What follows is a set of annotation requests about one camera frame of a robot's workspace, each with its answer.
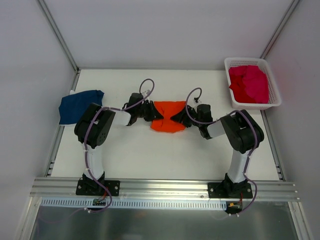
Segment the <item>orange t shirt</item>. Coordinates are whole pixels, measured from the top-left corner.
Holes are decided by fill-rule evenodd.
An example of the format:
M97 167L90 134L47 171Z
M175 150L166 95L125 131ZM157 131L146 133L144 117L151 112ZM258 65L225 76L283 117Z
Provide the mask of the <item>orange t shirt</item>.
M186 127L182 123L171 120L171 117L179 114L185 105L185 101L155 101L155 109L162 118L152 120L150 128L156 132L171 134L184 131Z

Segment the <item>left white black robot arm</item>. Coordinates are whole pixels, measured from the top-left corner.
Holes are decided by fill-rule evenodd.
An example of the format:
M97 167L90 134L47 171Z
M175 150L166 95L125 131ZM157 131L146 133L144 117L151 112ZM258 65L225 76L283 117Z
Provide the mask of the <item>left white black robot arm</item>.
M85 170L77 182L78 196L115 197L119 195L120 181L106 180L102 163L102 145L112 126L131 126L138 118L147 122L162 120L148 92L132 93L121 109L102 107L91 103L77 122L74 133L84 150Z

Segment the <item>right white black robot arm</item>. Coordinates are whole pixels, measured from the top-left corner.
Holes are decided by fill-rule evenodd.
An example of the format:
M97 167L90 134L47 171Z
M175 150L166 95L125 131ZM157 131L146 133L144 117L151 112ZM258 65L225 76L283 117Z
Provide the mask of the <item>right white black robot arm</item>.
M196 126L201 136L210 140L225 135L232 147L230 167L222 182L209 188L209 195L222 198L239 198L246 192L249 179L247 170L253 152L264 141L264 132L246 110L234 110L213 120L211 106L187 105L170 118L185 127Z

